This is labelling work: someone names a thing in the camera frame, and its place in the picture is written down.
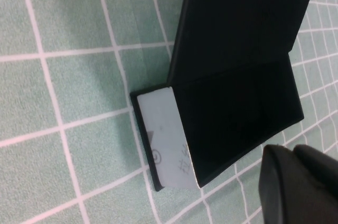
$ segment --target black box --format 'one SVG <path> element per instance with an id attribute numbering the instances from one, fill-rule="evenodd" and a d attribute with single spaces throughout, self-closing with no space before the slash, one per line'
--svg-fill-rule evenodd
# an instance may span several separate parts
<path id="1" fill-rule="evenodd" d="M 167 83 L 130 94 L 155 189 L 200 188 L 304 118 L 290 59 L 309 0 L 184 0 Z"/>

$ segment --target black plastic object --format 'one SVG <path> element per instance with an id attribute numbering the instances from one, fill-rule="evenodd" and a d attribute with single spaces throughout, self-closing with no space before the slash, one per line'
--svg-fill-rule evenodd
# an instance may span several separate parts
<path id="1" fill-rule="evenodd" d="M 286 56 L 309 0 L 184 0 L 168 85 Z"/>
<path id="2" fill-rule="evenodd" d="M 304 118 L 288 52 L 308 2 L 183 1 L 166 87 L 173 88 L 200 187 Z M 137 103 L 153 90 L 130 95 L 159 190 Z"/>
<path id="3" fill-rule="evenodd" d="M 265 223 L 338 223 L 338 162 L 306 145 L 267 145 L 259 178 Z"/>

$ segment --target black lid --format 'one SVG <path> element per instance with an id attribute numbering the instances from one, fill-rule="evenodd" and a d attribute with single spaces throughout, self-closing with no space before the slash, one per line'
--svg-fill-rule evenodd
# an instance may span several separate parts
<path id="1" fill-rule="evenodd" d="M 309 0 L 184 0 L 169 86 L 292 49 Z"/>

